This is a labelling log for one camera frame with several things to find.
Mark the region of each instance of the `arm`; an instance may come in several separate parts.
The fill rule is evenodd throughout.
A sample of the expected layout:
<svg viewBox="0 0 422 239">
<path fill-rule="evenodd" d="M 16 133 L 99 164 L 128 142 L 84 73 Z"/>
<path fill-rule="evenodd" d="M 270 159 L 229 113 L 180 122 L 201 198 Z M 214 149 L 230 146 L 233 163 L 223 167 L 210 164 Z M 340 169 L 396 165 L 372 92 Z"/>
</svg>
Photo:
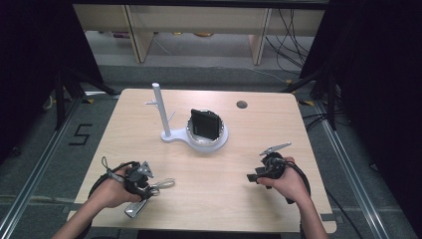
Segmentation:
<svg viewBox="0 0 422 239">
<path fill-rule="evenodd" d="M 117 171 L 116 174 L 124 175 L 125 171 L 126 167 Z M 136 201 L 140 201 L 140 196 L 127 192 L 122 183 L 109 178 L 94 191 L 77 213 L 52 238 L 76 238 L 104 208 L 114 208 L 124 202 Z"/>
<path fill-rule="evenodd" d="M 292 157 L 285 157 L 285 159 L 295 162 Z M 274 187 L 283 196 L 296 201 L 301 213 L 302 226 L 308 239 L 328 238 L 307 188 L 294 169 L 286 167 L 279 179 L 261 177 L 257 181 L 260 184 Z"/>
</svg>

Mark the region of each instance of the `round hole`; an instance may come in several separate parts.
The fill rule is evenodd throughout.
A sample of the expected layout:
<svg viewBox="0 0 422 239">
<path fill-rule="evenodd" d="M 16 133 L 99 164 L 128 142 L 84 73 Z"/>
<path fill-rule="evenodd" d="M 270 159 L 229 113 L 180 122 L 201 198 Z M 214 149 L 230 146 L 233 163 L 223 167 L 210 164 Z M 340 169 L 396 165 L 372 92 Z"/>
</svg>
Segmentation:
<svg viewBox="0 0 422 239">
<path fill-rule="evenodd" d="M 236 106 L 237 106 L 239 109 L 245 109 L 245 108 L 248 106 L 248 104 L 247 104 L 246 102 L 244 102 L 244 101 L 238 101 L 238 102 L 236 103 Z"/>
</svg>

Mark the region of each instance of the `metal rail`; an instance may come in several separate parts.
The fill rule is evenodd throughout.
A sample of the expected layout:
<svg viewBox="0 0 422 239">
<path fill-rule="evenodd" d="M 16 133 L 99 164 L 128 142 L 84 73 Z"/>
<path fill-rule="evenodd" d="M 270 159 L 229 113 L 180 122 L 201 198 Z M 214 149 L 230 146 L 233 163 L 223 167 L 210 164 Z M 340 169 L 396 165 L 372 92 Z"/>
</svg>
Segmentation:
<svg viewBox="0 0 422 239">
<path fill-rule="evenodd" d="M 0 235 L 2 239 L 10 238 L 13 231 L 15 230 L 15 227 L 18 224 L 22 214 L 24 213 L 34 190 L 37 188 L 41 178 L 44 175 L 44 172 L 50 164 L 51 158 L 54 155 L 59 142 L 63 137 L 63 134 L 66 132 L 69 126 L 72 115 L 80 104 L 81 99 L 74 99 L 71 102 L 67 110 L 67 117 L 65 121 L 59 129 L 54 131 L 49 143 L 47 144 L 43 154 L 28 177 L 24 187 L 21 189 L 12 206 L 9 208 L 6 216 L 3 217 L 0 224 Z"/>
<path fill-rule="evenodd" d="M 325 114 L 325 109 L 321 101 L 316 101 L 316 111 L 319 114 Z M 366 192 L 365 187 L 362 184 L 362 181 L 360 180 L 359 176 L 356 173 L 356 170 L 354 169 L 353 163 L 348 157 L 347 152 L 345 151 L 337 132 L 331 129 L 327 120 L 324 120 L 322 122 L 322 125 L 325 129 L 329 141 L 331 142 L 335 154 L 337 155 L 341 167 L 344 170 L 346 178 L 351 186 L 351 189 L 354 192 L 354 195 L 356 196 L 357 202 L 359 203 L 360 208 L 362 209 L 363 215 L 365 216 L 366 221 L 374 237 L 380 239 L 390 238 L 381 220 L 381 217 L 376 211 L 373 202 L 371 201 L 369 195 Z"/>
</svg>

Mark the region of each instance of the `wrist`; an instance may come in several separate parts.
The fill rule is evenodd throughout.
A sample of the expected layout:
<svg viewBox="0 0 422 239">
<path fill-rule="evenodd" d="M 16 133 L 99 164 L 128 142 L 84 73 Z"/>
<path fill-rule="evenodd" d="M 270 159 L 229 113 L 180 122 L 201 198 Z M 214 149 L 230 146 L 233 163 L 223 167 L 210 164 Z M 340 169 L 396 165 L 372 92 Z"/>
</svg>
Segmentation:
<svg viewBox="0 0 422 239">
<path fill-rule="evenodd" d="M 303 197 L 296 200 L 296 204 L 298 204 L 298 207 L 300 209 L 307 208 L 307 207 L 310 207 L 310 206 L 314 206 L 313 200 L 308 195 L 304 195 Z"/>
<path fill-rule="evenodd" d="M 89 198 L 85 203 L 84 203 L 84 207 L 87 208 L 87 210 L 89 211 L 89 213 L 95 217 L 97 214 L 99 214 L 99 212 L 101 212 L 103 209 L 105 209 L 106 207 L 103 206 L 101 203 L 98 203 L 95 201 L 95 199 L 93 197 Z"/>
</svg>

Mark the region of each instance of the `left hand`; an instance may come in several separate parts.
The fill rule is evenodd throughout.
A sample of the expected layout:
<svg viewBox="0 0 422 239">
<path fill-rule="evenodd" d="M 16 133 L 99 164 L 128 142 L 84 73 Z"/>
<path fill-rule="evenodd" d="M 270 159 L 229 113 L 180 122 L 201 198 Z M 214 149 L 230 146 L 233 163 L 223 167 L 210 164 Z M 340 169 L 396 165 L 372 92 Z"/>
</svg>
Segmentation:
<svg viewBox="0 0 422 239">
<path fill-rule="evenodd" d="M 128 169 L 129 166 L 123 167 L 115 174 L 124 175 Z M 93 192 L 89 200 L 95 201 L 101 208 L 114 208 L 125 202 L 140 201 L 141 197 L 127 192 L 123 183 L 109 178 Z"/>
</svg>

